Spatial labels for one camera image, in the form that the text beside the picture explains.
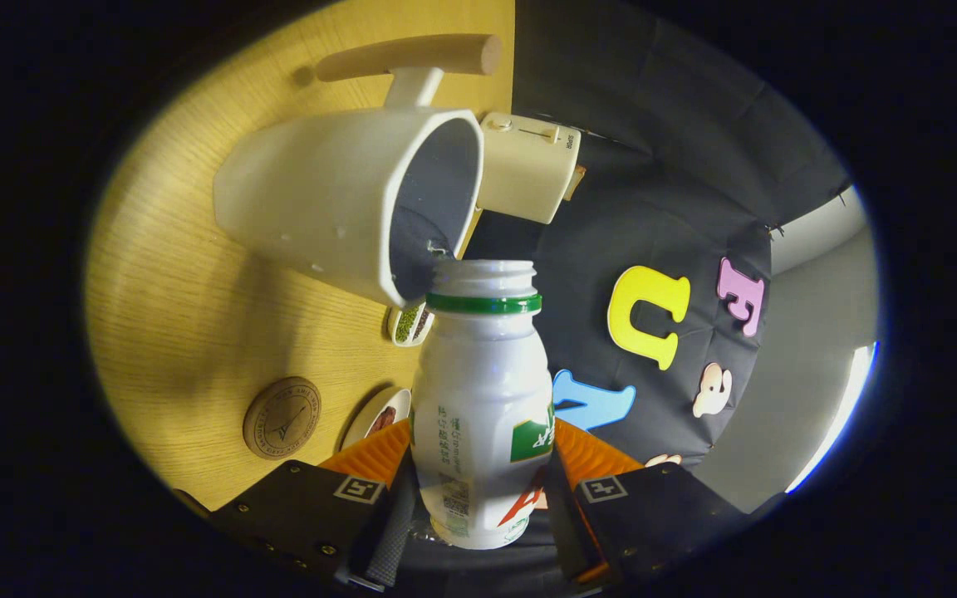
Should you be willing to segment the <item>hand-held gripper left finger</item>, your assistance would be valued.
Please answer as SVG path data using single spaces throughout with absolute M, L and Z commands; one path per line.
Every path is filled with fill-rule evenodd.
M 199 514 L 237 542 L 328 586 L 395 586 L 420 501 L 407 420 L 321 464 L 285 459 L 224 506 Z

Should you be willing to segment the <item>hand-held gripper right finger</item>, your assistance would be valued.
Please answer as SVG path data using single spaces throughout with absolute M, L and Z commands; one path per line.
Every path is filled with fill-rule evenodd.
M 562 420 L 543 491 L 557 560 L 574 586 L 649 581 L 749 523 L 684 467 L 643 466 Z

